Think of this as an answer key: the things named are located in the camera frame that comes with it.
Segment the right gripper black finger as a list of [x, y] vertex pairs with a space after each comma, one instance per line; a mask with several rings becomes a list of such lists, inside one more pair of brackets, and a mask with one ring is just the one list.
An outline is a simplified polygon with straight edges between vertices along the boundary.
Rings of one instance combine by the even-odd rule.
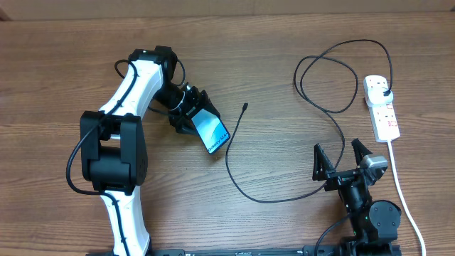
[[313, 181], [325, 181], [330, 175], [335, 173], [335, 168], [325, 154], [320, 144], [314, 146], [314, 170]]
[[354, 139], [351, 142], [351, 145], [355, 154], [357, 166], [367, 166], [368, 156], [371, 155], [372, 152], [359, 139]]

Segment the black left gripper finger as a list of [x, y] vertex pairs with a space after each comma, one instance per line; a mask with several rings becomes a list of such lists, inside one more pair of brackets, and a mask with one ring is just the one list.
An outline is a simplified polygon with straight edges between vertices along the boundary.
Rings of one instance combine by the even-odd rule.
[[179, 134], [189, 134], [198, 136], [196, 128], [193, 123], [184, 116], [173, 116], [169, 117], [169, 123], [173, 126]]
[[215, 108], [213, 103], [211, 102], [207, 92], [203, 90], [201, 93], [201, 98], [200, 98], [200, 107], [202, 109], [207, 110], [209, 113], [214, 114], [216, 117], [220, 117], [219, 111]]

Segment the Samsung Galaxy smartphone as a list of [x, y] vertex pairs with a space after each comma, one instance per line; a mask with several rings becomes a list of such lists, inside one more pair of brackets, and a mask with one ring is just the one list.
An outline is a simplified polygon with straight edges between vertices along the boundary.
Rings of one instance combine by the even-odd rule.
[[209, 154], [214, 154], [230, 138], [221, 119], [205, 109], [195, 114], [191, 121]]

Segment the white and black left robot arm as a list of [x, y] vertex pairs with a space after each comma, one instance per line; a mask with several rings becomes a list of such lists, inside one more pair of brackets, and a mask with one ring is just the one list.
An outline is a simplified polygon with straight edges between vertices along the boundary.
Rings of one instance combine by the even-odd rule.
[[82, 175], [92, 183], [92, 195], [104, 201], [114, 236], [109, 255], [152, 255], [141, 206], [141, 185], [146, 179], [148, 154], [142, 120], [153, 101], [166, 108], [164, 115], [179, 134], [199, 137], [209, 154], [230, 138], [208, 93], [186, 81], [173, 83], [181, 64], [172, 48], [136, 49], [125, 60], [122, 83], [98, 111], [80, 118], [80, 140], [71, 153], [81, 155]]

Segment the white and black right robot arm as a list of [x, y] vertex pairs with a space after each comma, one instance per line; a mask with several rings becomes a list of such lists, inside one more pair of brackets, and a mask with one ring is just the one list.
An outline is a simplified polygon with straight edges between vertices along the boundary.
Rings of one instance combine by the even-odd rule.
[[[331, 225], [320, 236], [316, 244], [306, 248], [308, 255], [401, 255], [397, 239], [402, 211], [392, 201], [374, 201], [369, 188], [379, 181], [387, 171], [388, 161], [382, 154], [374, 154], [359, 139], [351, 142], [357, 167], [337, 171], [323, 148], [314, 146], [314, 172], [312, 179], [324, 181], [325, 191], [337, 191], [344, 204], [347, 216]], [[341, 238], [337, 245], [323, 246], [325, 236], [335, 227], [349, 220], [353, 236]]]

